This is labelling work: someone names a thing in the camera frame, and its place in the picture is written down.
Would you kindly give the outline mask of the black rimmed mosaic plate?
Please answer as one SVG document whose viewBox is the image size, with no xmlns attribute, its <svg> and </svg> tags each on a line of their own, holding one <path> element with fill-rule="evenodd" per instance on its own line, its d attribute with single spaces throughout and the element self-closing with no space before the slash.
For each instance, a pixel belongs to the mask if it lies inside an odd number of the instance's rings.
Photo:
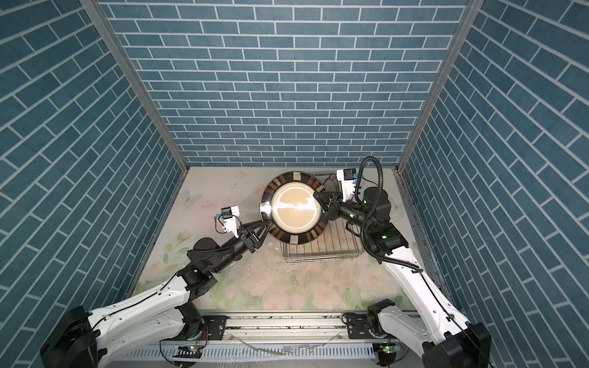
<svg viewBox="0 0 589 368">
<path fill-rule="evenodd" d="M 273 178 L 259 205 L 261 219 L 271 222 L 269 233 L 289 245 L 320 238 L 329 219 L 314 195 L 325 191 L 323 182 L 310 173 L 291 171 Z"/>
</svg>

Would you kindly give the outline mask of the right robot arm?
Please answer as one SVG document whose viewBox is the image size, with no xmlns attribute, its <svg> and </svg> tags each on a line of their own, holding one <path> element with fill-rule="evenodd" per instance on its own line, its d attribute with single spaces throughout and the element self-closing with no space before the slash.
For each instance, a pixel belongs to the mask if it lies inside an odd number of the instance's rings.
<svg viewBox="0 0 589 368">
<path fill-rule="evenodd" d="M 489 330 L 482 323 L 471 323 L 437 288 L 392 224 L 385 190 L 369 187 L 359 201 L 333 192 L 315 193 L 314 198 L 330 219 L 343 219 L 358 228 L 366 253 L 394 276 L 420 316 L 407 316 L 393 301 L 379 301 L 368 309 L 373 334 L 394 336 L 420 356 L 425 367 L 492 365 Z"/>
</svg>

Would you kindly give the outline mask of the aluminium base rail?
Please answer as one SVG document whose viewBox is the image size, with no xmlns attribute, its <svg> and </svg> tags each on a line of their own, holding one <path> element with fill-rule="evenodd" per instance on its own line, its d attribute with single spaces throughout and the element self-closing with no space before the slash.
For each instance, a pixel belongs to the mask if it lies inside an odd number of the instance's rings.
<svg viewBox="0 0 589 368">
<path fill-rule="evenodd" d="M 208 315 L 228 317 L 222 340 L 161 340 L 111 363 L 165 360 L 190 367 L 196 363 L 368 358 L 387 366 L 410 351 L 395 337 L 349 339 L 342 314 L 336 312 Z"/>
</svg>

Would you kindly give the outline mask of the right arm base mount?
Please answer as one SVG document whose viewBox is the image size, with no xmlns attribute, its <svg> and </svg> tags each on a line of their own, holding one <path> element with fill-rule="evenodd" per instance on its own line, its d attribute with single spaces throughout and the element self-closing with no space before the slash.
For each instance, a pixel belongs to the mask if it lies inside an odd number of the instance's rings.
<svg viewBox="0 0 589 368">
<path fill-rule="evenodd" d="M 378 317 L 372 312 L 354 313 L 345 312 L 340 316 L 341 322 L 346 327 L 348 338 L 351 340 L 388 339 L 395 337 L 401 339 L 410 335 L 411 329 L 397 321 L 389 321 L 381 324 Z"/>
</svg>

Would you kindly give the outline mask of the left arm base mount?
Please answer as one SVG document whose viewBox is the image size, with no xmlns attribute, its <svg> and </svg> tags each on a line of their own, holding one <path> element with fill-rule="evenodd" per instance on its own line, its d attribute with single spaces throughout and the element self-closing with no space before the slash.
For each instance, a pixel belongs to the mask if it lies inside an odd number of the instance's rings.
<svg viewBox="0 0 589 368">
<path fill-rule="evenodd" d="M 184 327 L 169 340 L 222 340 L 228 317 L 226 315 L 205 315 Z"/>
</svg>

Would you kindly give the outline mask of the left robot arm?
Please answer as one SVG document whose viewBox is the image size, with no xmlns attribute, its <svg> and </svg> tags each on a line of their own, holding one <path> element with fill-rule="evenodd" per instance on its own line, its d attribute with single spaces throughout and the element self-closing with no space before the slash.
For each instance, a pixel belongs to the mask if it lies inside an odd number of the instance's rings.
<svg viewBox="0 0 589 368">
<path fill-rule="evenodd" d="M 237 228 L 223 245 L 202 238 L 187 252 L 189 263 L 166 282 L 112 305 L 66 312 L 40 349 L 45 367 L 106 367 L 125 354 L 167 339 L 203 332 L 194 300 L 216 284 L 215 275 L 259 249 L 271 220 Z"/>
</svg>

